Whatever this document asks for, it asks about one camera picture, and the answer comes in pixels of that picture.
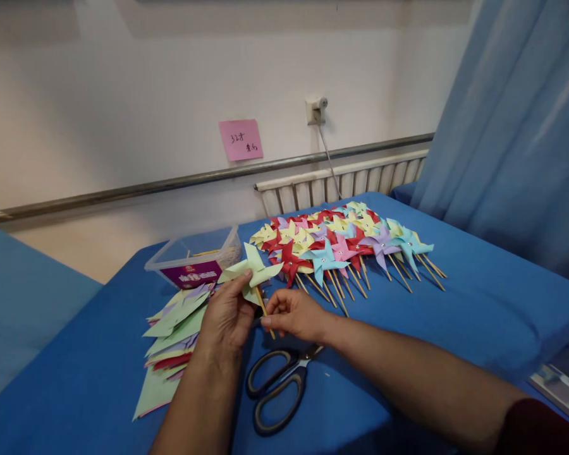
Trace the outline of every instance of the hand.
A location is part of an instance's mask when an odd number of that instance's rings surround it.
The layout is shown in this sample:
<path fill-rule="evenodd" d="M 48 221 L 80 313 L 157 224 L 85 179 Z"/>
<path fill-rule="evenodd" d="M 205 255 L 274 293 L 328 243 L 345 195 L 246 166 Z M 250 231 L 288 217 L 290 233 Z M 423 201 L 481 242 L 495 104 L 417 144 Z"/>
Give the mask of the hand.
<path fill-rule="evenodd" d="M 241 291 L 252 276 L 252 271 L 247 270 L 238 278 L 224 283 L 209 300 L 202 319 L 200 347 L 242 350 L 253 322 L 255 305 L 245 300 Z"/>
<path fill-rule="evenodd" d="M 336 315 L 322 309 L 316 301 L 303 291 L 279 289 L 267 303 L 261 320 L 267 330 L 278 330 L 280 336 L 285 332 L 311 343 L 324 344 L 328 325 Z"/>

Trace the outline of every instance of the person's left hand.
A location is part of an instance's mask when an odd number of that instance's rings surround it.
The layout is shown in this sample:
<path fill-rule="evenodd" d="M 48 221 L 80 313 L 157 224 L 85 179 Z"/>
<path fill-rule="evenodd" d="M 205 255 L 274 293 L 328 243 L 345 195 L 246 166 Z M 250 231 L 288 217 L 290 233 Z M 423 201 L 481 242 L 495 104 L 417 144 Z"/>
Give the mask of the person's left hand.
<path fill-rule="evenodd" d="M 255 305 L 245 300 L 242 288 L 253 276 L 249 269 L 238 278 L 224 283 L 207 304 L 198 344 L 203 348 L 241 351 L 253 322 Z"/>

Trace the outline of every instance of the pink sticky note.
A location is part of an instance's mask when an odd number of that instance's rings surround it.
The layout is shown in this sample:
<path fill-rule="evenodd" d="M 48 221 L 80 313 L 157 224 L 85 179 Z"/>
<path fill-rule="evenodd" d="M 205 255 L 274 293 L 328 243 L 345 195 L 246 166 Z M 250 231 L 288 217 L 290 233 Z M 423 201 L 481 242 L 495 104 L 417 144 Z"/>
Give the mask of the pink sticky note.
<path fill-rule="evenodd" d="M 257 120 L 219 122 L 219 131 L 230 161 L 263 158 Z"/>

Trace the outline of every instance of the plastic box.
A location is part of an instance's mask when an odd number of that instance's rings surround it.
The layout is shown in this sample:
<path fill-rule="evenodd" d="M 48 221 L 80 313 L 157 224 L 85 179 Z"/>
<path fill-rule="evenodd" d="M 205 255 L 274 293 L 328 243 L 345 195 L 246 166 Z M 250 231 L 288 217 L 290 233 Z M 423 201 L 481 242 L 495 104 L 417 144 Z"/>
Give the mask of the plastic box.
<path fill-rule="evenodd" d="M 214 253 L 201 254 L 218 250 Z M 238 226 L 169 241 L 145 265 L 172 285 L 192 289 L 217 281 L 222 270 L 240 261 Z"/>

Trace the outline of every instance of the wall outlet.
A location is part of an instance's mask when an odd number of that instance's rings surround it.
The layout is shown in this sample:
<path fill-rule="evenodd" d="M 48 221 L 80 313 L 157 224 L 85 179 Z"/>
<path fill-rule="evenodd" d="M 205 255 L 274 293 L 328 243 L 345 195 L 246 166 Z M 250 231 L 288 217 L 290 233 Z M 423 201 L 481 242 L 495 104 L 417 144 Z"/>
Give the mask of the wall outlet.
<path fill-rule="evenodd" d="M 325 98 L 318 98 L 305 101 L 305 116 L 308 125 L 324 124 L 324 110 L 329 105 L 329 101 Z"/>

